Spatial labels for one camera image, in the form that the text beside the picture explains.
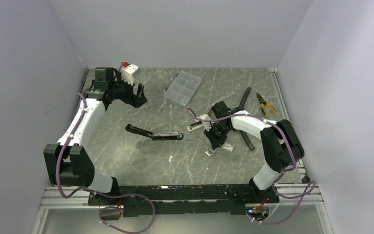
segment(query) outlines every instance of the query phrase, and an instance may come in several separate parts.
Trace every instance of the black tube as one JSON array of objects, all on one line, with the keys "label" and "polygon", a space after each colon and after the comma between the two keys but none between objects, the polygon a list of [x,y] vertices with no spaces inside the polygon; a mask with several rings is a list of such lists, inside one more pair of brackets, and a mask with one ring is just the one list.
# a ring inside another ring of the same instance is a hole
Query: black tube
[{"label": "black tube", "polygon": [[[240,100],[240,105],[239,105],[239,109],[240,110],[244,110],[244,104],[246,103],[246,100],[249,97],[250,91],[251,91],[251,87],[248,87],[246,89],[246,91],[244,92],[242,100]],[[251,143],[251,141],[250,141],[249,136],[247,135],[247,133],[243,132],[243,131],[240,131],[240,134],[242,135],[243,140],[246,143],[246,145],[249,147],[249,150],[253,151],[254,150],[254,146]]]}]

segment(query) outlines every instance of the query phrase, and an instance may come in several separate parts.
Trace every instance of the white wall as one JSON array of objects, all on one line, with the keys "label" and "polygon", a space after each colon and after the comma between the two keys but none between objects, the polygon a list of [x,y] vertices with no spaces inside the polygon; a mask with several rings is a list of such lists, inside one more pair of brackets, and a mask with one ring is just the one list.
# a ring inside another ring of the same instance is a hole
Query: white wall
[{"label": "white wall", "polygon": [[277,67],[312,0],[50,0],[86,66]]},{"label": "white wall", "polygon": [[46,0],[0,0],[0,234],[30,233],[84,68]]},{"label": "white wall", "polygon": [[335,233],[374,233],[374,0],[314,0],[278,70]]}]

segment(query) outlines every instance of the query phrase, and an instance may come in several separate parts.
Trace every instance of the tabletop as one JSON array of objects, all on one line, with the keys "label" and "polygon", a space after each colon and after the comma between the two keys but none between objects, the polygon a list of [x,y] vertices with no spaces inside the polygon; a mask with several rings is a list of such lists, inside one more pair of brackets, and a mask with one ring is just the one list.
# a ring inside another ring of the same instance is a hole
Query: tabletop
[{"label": "tabletop", "polygon": [[[188,107],[197,115],[206,114],[217,102],[224,101],[233,109],[248,86],[252,91],[245,109],[263,116],[256,97],[259,92],[276,109],[270,109],[267,119],[284,118],[279,94],[268,69],[242,68],[141,68],[135,79],[144,84],[148,102],[140,108],[116,100],[99,120],[91,136],[87,153],[95,169],[114,176],[120,185],[181,185],[248,183],[265,163],[262,143],[249,135],[255,150],[249,151],[239,131],[231,131],[226,142],[232,152],[222,149],[212,156],[205,154],[210,146],[203,128],[189,132],[187,126],[194,120],[187,108],[164,97],[176,74],[186,71],[202,78]],[[90,69],[83,90],[91,85],[94,69]],[[184,138],[176,141],[152,141],[150,138],[125,131],[133,126],[151,132],[182,132]],[[287,173],[279,183],[301,183],[297,170]]]}]

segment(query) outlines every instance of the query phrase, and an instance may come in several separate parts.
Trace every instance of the yellow pliers handle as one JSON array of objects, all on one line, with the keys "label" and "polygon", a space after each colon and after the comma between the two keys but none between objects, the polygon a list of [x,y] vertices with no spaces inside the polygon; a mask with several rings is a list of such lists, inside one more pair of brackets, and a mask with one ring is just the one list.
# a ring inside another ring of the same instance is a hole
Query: yellow pliers handle
[{"label": "yellow pliers handle", "polygon": [[[269,108],[273,111],[273,113],[274,113],[275,115],[277,114],[275,108],[273,108],[272,105],[270,105],[269,103],[266,103],[266,106],[269,107]],[[264,103],[262,103],[262,113],[263,113],[263,115],[264,115],[265,117],[268,116],[267,113],[266,113],[266,111],[264,110]]]}]

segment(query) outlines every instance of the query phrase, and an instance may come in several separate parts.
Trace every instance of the plastic box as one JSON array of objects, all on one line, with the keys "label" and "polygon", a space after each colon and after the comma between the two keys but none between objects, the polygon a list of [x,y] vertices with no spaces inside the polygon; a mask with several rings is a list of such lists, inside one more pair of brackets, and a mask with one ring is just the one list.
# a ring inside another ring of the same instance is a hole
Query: plastic box
[{"label": "plastic box", "polygon": [[187,106],[187,103],[190,101],[200,83],[200,77],[181,71],[177,74],[173,83],[166,89],[164,96],[182,106]]}]

